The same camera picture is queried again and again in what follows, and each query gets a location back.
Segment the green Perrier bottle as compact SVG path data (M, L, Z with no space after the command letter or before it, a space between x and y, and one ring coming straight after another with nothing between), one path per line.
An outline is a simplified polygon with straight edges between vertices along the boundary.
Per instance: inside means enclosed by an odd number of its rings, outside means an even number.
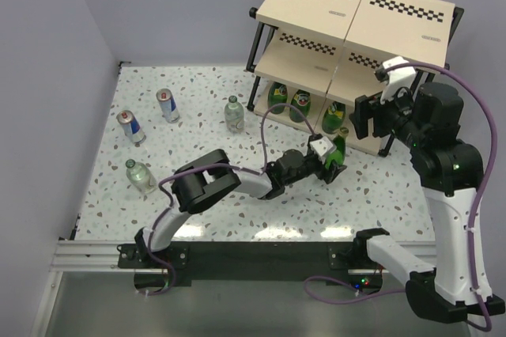
M311 108L311 94L305 90L299 89L294 94L289 110L289 118L294 123L302 123L307 118Z
M333 139L336 150L327 157L325 162L326 169L329 169L333 162L335 162L338 166L342 166L344 164L346 158L346 139L348 135L349 129L347 127L340 127L338 129L338 133Z
M327 134L335 134L346 117L346 105L334 101L324 112L321 128Z

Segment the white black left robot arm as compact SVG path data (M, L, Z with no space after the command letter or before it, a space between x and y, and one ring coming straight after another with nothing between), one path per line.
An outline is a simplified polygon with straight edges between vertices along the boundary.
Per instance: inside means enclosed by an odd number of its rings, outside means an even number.
M209 210L232 192L271 200L311 175L330 184L344 170L336 150L324 156L312 148L307 153L287 150L263 171L231 165L224 150L214 150L160 181L158 189L168 196L169 205L152 226L138 231L135 256L145 267L158 266L163 251L188 218Z

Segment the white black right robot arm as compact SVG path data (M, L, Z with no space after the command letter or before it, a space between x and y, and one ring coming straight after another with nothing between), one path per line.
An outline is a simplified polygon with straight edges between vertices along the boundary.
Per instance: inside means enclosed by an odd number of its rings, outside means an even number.
M443 324L470 315L505 312L486 278L478 211L473 208L484 182L483 160L458 139L463 99L446 84L429 82L416 96L400 88L388 100L379 94L355 100L350 116L359 138L392 134L410 151L432 217L436 264L417 258L384 229L367 229L353 240L354 263L386 268L405 287L413 312Z

